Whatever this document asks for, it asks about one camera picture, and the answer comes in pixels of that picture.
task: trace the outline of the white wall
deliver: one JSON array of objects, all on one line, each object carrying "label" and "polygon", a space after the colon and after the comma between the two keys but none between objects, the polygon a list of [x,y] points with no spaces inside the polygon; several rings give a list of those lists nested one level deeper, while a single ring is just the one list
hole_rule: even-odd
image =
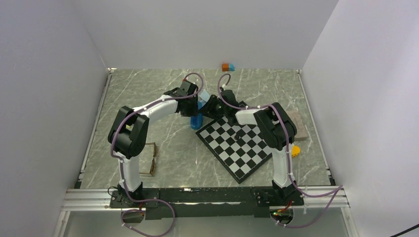
[{"label": "white wall", "polygon": [[50,236],[107,70],[67,0],[0,7],[0,236]]},{"label": "white wall", "polygon": [[108,67],[302,68],[337,0],[73,0]]},{"label": "white wall", "polygon": [[418,1],[340,0],[303,68],[328,163],[362,237],[419,222],[418,42]]}]

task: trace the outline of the gray marble table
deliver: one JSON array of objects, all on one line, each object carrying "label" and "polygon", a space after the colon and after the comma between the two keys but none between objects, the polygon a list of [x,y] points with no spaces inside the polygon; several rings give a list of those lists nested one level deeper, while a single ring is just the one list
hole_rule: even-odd
[{"label": "gray marble table", "polygon": [[[118,183],[118,163],[110,156],[110,144],[107,141],[118,109],[124,105],[131,108],[141,106],[157,99],[163,92],[180,86],[181,80],[189,72],[200,73],[206,80],[205,89],[216,94],[217,80],[223,74],[218,69],[115,70],[88,154],[81,188],[103,189]],[[299,110],[310,137],[295,142],[301,148],[300,155],[293,158],[297,183],[299,186],[330,185],[313,121],[295,70],[237,69],[231,75],[227,89],[233,90],[238,101],[243,100],[249,105],[279,102],[286,111]],[[271,185],[272,159],[238,184],[195,135],[189,121],[189,118],[173,114],[149,127],[147,142],[155,142],[159,153],[155,175],[142,178],[144,187]],[[210,121],[204,118],[204,124]]]}]

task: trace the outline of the blue bottle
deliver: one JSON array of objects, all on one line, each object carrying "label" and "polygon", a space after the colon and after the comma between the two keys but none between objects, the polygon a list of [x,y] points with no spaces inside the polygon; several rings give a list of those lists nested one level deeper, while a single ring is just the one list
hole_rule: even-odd
[{"label": "blue bottle", "polygon": [[[204,101],[198,101],[198,109],[202,108],[204,106]],[[198,114],[197,116],[191,117],[191,128],[193,130],[198,130],[202,126],[202,114]]]}]

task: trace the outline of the black mounting plate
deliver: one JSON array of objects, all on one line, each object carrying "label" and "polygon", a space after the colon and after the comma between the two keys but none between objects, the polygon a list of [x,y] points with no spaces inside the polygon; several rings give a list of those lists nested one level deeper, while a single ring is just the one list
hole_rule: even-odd
[{"label": "black mounting plate", "polygon": [[[142,195],[144,199],[159,199],[160,191],[158,189],[143,189]],[[109,204],[111,208],[138,208],[139,205],[139,203],[126,198],[126,195],[121,194],[118,190],[112,192],[111,203]],[[157,201],[147,201],[142,205],[145,208],[156,208],[158,206],[159,202]]]}]

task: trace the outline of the black square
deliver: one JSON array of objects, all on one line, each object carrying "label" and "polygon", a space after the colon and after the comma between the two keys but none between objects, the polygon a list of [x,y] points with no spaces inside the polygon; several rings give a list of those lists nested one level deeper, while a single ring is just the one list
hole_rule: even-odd
[{"label": "black square", "polygon": [[217,146],[217,147],[214,149],[214,151],[215,151],[215,152],[217,152],[217,154],[221,154],[224,150],[222,149],[222,147],[221,147],[221,146]]},{"label": "black square", "polygon": [[245,161],[244,160],[242,160],[241,158],[239,158],[238,160],[236,160],[236,164],[239,166],[239,167],[242,167],[243,165],[245,165],[246,163],[245,163]]},{"label": "black square", "polygon": [[264,142],[264,141],[260,141],[259,143],[258,143],[258,145],[260,146],[260,148],[265,148],[265,147],[267,147],[268,145]]},{"label": "black square", "polygon": [[240,147],[244,146],[244,144],[246,144],[246,142],[243,141],[243,139],[239,139],[236,142]]},{"label": "black square", "polygon": [[239,131],[236,132],[236,135],[239,137],[243,137],[244,135],[246,135],[246,133],[240,129]]},{"label": "black square", "polygon": [[208,137],[206,137],[206,138],[205,138],[205,140],[206,140],[208,143],[210,143],[210,142],[212,142],[212,141],[214,140],[214,138],[213,138],[211,135],[209,135]]},{"label": "black square", "polygon": [[245,173],[241,169],[237,170],[234,174],[237,175],[237,177],[239,178],[245,175]]},{"label": "black square", "polygon": [[253,158],[254,156],[256,156],[256,152],[254,152],[254,150],[250,150],[248,151],[248,155],[250,158]]},{"label": "black square", "polygon": [[231,165],[234,163],[234,161],[233,161],[233,159],[231,159],[231,158],[229,157],[229,158],[225,159],[224,163],[225,163],[226,165],[228,165],[228,166],[231,166]]},{"label": "black square", "polygon": [[217,138],[215,139],[215,141],[216,141],[218,144],[221,144],[221,143],[224,141],[224,138],[222,138],[222,137],[217,137]]},{"label": "black square", "polygon": [[234,150],[233,150],[233,148],[231,148],[231,147],[227,147],[227,149],[225,149],[225,152],[226,152],[229,156],[231,156],[231,154],[233,154],[233,153],[234,153]]},{"label": "black square", "polygon": [[236,133],[236,131],[234,131],[234,129],[230,128],[227,130],[228,135],[233,136],[234,133]]},{"label": "black square", "polygon": [[255,132],[253,132],[253,130],[250,130],[250,131],[248,132],[248,136],[249,136],[250,138],[253,138],[253,137],[255,137],[255,136],[256,136],[256,133],[255,133]]},{"label": "black square", "polygon": [[239,148],[239,149],[236,151],[236,153],[237,153],[240,157],[242,157],[242,156],[245,154],[245,151],[243,151],[243,149]]},{"label": "black square", "polygon": [[256,165],[256,163],[251,159],[246,164],[250,167],[250,169],[253,169],[253,167]]},{"label": "black square", "polygon": [[215,129],[212,126],[209,126],[205,129],[209,134],[213,133]]},{"label": "black square", "polygon": [[225,132],[224,128],[222,127],[217,128],[216,131],[218,132],[218,134],[223,134]]},{"label": "black square", "polygon": [[231,137],[229,137],[229,138],[227,138],[227,140],[225,140],[226,142],[227,142],[227,144],[228,145],[233,145],[236,141],[234,141],[234,139],[233,138],[231,138]]},{"label": "black square", "polygon": [[249,147],[254,147],[254,146],[256,146],[256,142],[254,142],[254,140],[250,140],[249,142],[248,142],[248,145],[249,145]]},{"label": "black square", "polygon": [[260,151],[258,154],[257,154],[260,158],[265,158],[268,154],[266,153],[266,152],[264,152],[264,151]]},{"label": "black square", "polygon": [[226,123],[226,121],[224,121],[224,119],[219,119],[217,122],[218,122],[218,124],[220,124],[221,126],[223,126],[223,125]]}]

